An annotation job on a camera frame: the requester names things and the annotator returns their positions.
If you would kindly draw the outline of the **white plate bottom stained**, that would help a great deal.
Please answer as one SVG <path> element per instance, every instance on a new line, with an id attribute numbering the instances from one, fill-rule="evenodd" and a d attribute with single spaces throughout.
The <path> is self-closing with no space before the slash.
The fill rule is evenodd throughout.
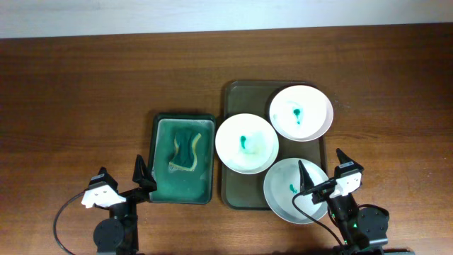
<path id="1" fill-rule="evenodd" d="M 292 204 L 293 197 L 300 192 L 301 161 L 314 185 L 328 180 L 328 176 L 315 163 L 305 159 L 288 158 L 275 163 L 265 175 L 263 192 L 270 209 L 283 220 L 305 225 L 313 221 L 301 214 Z"/>

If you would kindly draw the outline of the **white plate stained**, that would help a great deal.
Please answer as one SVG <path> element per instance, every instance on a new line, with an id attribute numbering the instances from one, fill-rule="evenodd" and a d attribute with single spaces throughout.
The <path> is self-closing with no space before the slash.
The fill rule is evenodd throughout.
<path id="1" fill-rule="evenodd" d="M 293 197 L 300 192 L 301 161 L 314 185 L 328 180 L 328 176 L 315 163 L 305 159 L 288 158 L 275 163 L 265 175 L 263 192 L 270 209 L 283 220 L 305 225 L 313 221 L 301 214 L 292 204 Z"/>
<path id="2" fill-rule="evenodd" d="M 270 102 L 269 117 L 275 130 L 295 142 L 323 136 L 333 123 L 333 105 L 320 90 L 294 85 L 279 91 Z"/>
<path id="3" fill-rule="evenodd" d="M 240 174 L 258 174 L 276 160 L 279 140 L 264 118 L 240 113 L 227 118 L 218 128 L 215 148 L 221 162 Z"/>

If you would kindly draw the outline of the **green yellow sponge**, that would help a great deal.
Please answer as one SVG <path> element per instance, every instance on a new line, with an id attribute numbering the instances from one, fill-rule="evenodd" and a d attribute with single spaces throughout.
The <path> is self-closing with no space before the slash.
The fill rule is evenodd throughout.
<path id="1" fill-rule="evenodd" d="M 196 147 L 202 135 L 194 130 L 178 130 L 174 137 L 175 154 L 168 163 L 168 170 L 194 171 L 197 166 Z"/>

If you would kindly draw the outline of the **white plate top stained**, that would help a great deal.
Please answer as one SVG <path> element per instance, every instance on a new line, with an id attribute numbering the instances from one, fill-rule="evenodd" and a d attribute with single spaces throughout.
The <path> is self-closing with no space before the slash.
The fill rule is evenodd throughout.
<path id="1" fill-rule="evenodd" d="M 270 102 L 269 117 L 275 130 L 295 142 L 323 136 L 333 123 L 333 105 L 320 90 L 294 85 L 279 91 Z"/>

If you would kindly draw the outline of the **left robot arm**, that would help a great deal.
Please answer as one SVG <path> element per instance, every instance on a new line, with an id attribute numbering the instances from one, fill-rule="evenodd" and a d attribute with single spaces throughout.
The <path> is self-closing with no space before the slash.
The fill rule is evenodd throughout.
<path id="1" fill-rule="evenodd" d="M 137 205 L 150 201 L 150 193 L 157 190 L 156 181 L 141 155 L 135 160 L 132 181 L 138 187 L 120 193 L 117 181 L 101 167 L 91 178 L 81 204 L 86 208 L 100 208 L 109 212 L 93 232 L 97 254 L 136 254 L 139 251 Z"/>

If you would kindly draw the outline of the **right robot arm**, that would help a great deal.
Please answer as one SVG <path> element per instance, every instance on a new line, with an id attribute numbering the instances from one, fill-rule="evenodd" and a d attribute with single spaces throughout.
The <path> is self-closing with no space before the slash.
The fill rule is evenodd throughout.
<path id="1" fill-rule="evenodd" d="M 292 204 L 296 204 L 298 197 L 307 195 L 311 196 L 313 204 L 326 203 L 328 215 L 341 236 L 338 237 L 329 227 L 300 208 L 297 208 L 297 211 L 323 227 L 336 239 L 338 246 L 333 247 L 333 254 L 412 254 L 412 251 L 407 249 L 383 249 L 389 242 L 386 235 L 389 211 L 377 205 L 359 205 L 355 202 L 352 193 L 362 185 L 364 167 L 341 149 L 336 150 L 336 155 L 340 164 L 335 168 L 334 176 L 317 185 L 311 180 L 302 161 L 298 161 L 300 192 L 293 197 Z"/>

